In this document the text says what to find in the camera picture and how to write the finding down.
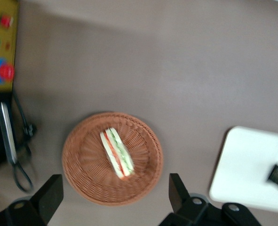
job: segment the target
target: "wicker basket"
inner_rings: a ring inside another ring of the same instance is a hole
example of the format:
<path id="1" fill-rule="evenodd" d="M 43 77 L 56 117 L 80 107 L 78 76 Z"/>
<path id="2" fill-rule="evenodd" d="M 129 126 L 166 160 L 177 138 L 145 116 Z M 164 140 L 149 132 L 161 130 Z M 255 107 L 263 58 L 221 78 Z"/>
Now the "wicker basket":
<path id="1" fill-rule="evenodd" d="M 135 165 L 135 174 L 126 181 L 116 176 L 99 136 L 110 127 L 117 130 Z M 112 112 L 82 121 L 68 136 L 62 161 L 71 186 L 84 198 L 107 206 L 143 198 L 163 168 L 162 149 L 153 131 L 133 116 Z"/>

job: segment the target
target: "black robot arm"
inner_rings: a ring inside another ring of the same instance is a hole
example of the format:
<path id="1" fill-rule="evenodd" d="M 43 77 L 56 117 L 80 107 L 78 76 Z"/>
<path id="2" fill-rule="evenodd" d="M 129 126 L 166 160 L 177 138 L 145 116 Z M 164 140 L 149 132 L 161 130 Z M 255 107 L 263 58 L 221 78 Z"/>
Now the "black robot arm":
<path id="1" fill-rule="evenodd" d="M 261 226 L 244 205 L 230 202 L 219 209 L 200 197 L 191 197 L 177 173 L 169 177 L 169 199 L 173 213 L 159 226 Z"/>

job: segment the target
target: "red knob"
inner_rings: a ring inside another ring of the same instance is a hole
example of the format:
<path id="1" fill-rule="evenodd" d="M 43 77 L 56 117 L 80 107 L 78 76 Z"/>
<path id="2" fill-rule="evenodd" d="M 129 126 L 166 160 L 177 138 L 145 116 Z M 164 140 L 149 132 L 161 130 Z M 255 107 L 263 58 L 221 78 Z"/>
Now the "red knob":
<path id="1" fill-rule="evenodd" d="M 2 64 L 0 66 L 0 78 L 5 81 L 12 81 L 15 75 L 15 69 L 12 65 Z"/>
<path id="2" fill-rule="evenodd" d="M 13 17 L 9 15 L 2 15 L 0 17 L 0 25 L 5 28 L 9 28 L 12 25 Z"/>

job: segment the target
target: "black device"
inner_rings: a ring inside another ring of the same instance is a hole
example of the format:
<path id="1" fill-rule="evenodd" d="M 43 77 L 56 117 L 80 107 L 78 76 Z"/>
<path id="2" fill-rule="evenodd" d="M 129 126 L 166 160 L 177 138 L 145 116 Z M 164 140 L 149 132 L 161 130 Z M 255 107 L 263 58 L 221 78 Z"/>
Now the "black device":
<path id="1" fill-rule="evenodd" d="M 180 176 L 169 177 L 169 199 L 173 209 L 159 226 L 261 226 L 247 207 L 225 203 L 222 209 L 190 196 Z"/>
<path id="2" fill-rule="evenodd" d="M 0 212 L 0 226 L 46 226 L 64 198 L 63 177 L 53 175 L 30 199 Z"/>

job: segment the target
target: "white board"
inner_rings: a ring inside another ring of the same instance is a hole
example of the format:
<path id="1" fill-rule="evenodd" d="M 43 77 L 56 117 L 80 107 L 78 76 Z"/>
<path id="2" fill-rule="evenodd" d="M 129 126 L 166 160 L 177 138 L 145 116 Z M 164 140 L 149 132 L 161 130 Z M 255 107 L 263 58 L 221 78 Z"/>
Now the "white board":
<path id="1" fill-rule="evenodd" d="M 278 164 L 278 134 L 234 127 L 225 140 L 211 199 L 278 212 L 278 186 L 267 181 Z"/>

